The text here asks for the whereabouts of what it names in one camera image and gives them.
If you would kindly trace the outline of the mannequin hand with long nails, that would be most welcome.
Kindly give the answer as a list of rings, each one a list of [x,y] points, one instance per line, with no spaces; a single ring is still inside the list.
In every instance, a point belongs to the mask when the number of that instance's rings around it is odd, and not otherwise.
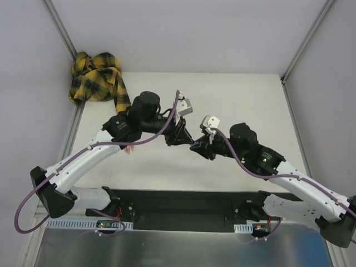
[[[135,149],[135,147],[132,146],[132,145],[126,146],[126,147],[124,148],[124,152],[127,153],[127,154],[130,154],[131,152],[134,151],[134,149]]]

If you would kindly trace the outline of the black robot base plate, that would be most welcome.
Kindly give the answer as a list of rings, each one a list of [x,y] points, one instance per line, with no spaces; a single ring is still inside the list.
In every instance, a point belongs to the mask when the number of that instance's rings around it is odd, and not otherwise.
[[[247,220],[268,219],[262,210],[270,194],[258,192],[205,192],[111,190],[114,207],[103,213],[133,223],[135,230],[231,233]]]

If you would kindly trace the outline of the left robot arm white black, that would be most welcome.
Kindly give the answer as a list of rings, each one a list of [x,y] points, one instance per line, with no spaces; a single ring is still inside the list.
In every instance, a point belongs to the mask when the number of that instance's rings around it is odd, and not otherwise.
[[[163,135],[168,146],[192,144],[184,119],[192,113],[190,100],[177,93],[167,117],[159,110],[159,96],[142,92],[124,112],[104,123],[102,129],[78,151],[46,169],[35,167],[30,177],[49,216],[56,219],[72,209],[95,209],[104,216],[117,216],[120,201],[109,187],[81,188],[75,183],[104,159],[128,146],[141,144],[143,133]]]

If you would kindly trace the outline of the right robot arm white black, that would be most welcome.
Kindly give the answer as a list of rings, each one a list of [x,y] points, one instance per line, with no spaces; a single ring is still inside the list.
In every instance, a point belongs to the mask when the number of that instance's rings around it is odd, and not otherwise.
[[[316,182],[294,167],[284,156],[259,144],[257,134],[246,123],[230,127],[229,137],[213,127],[203,127],[203,136],[190,150],[208,160],[217,155],[234,158],[249,175],[278,185],[298,198],[291,201],[259,191],[251,203],[239,211],[259,221],[279,217],[306,225],[340,248],[353,242],[355,197],[347,197]]]

